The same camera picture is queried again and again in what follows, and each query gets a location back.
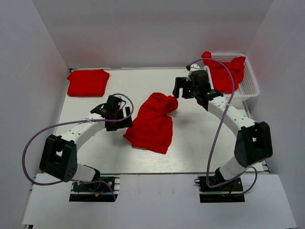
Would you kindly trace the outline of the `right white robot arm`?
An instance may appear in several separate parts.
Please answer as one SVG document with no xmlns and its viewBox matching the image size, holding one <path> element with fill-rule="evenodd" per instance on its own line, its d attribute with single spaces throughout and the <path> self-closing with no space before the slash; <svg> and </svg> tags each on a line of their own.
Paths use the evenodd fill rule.
<svg viewBox="0 0 305 229">
<path fill-rule="evenodd" d="M 177 77 L 173 89 L 175 98 L 194 98 L 206 111 L 220 119 L 235 135 L 234 156 L 215 171 L 208 187 L 227 190 L 246 169 L 273 155 L 270 126 L 244 116 L 230 105 L 224 94 L 213 89 L 208 74 L 196 70 L 187 77 Z"/>
</svg>

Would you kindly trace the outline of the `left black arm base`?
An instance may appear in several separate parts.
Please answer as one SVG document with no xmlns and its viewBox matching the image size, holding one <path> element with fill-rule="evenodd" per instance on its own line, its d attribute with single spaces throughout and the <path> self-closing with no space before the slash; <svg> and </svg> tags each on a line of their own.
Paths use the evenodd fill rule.
<svg viewBox="0 0 305 229">
<path fill-rule="evenodd" d="M 113 203 L 119 194 L 120 176 L 101 176 L 100 180 L 106 182 L 94 184 L 81 184 L 73 182 L 70 191 L 70 202 L 109 202 Z"/>
</svg>

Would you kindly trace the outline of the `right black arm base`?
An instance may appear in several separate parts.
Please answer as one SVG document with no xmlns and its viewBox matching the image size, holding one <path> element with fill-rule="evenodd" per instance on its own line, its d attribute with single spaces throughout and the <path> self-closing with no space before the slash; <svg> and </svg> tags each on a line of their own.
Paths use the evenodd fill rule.
<svg viewBox="0 0 305 229">
<path fill-rule="evenodd" d="M 245 202 L 243 185 L 240 178 L 223 187 L 210 188 L 206 184 L 206 176 L 194 180 L 199 188 L 200 203 L 242 203 Z"/>
</svg>

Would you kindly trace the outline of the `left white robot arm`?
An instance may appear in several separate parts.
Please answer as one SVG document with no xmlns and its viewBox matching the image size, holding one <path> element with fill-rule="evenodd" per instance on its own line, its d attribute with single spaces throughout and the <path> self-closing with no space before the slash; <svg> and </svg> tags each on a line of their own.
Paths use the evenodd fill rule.
<svg viewBox="0 0 305 229">
<path fill-rule="evenodd" d="M 61 135 L 47 137 L 39 165 L 40 171 L 62 182 L 78 181 L 89 190 L 100 187 L 99 170 L 78 163 L 80 148 L 96 133 L 105 129 L 116 131 L 132 126 L 134 105 L 127 96 L 117 93 L 90 110 L 84 120 L 75 121 L 75 127 Z"/>
</svg>

